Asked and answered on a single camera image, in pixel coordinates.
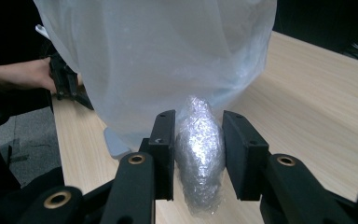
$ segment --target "wooden table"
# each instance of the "wooden table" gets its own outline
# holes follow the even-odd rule
[[[79,104],[53,104],[66,185],[87,193],[114,178],[118,162],[106,149],[105,124]],[[358,61],[273,33],[265,72],[229,110],[253,123],[271,153],[301,159],[326,189],[355,201]],[[157,201],[157,223],[263,223],[259,203],[237,201],[227,173],[223,181],[225,201],[213,216],[198,218],[175,174],[174,201]]]

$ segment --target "white plastic bag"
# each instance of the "white plastic bag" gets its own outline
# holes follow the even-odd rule
[[[276,10],[276,0],[34,2],[99,117],[133,150],[189,95],[220,118],[263,71]]]

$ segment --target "gray carpet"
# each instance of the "gray carpet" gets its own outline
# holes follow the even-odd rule
[[[358,58],[358,55],[345,54]],[[60,151],[50,108],[12,117],[0,126],[0,148],[13,146],[10,170],[25,186],[35,177],[60,166]]]

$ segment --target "plastic-wrapped object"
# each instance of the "plastic-wrapped object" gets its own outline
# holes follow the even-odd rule
[[[263,71],[276,0],[34,0],[98,116],[132,149],[190,94],[221,116]]]
[[[205,100],[191,96],[184,110],[175,142],[175,160],[188,210],[202,217],[213,214],[222,199],[225,144],[222,130]]]

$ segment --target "human hand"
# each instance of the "human hand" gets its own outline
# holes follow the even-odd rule
[[[50,58],[0,65],[0,90],[30,90],[44,88],[56,92],[50,77]]]

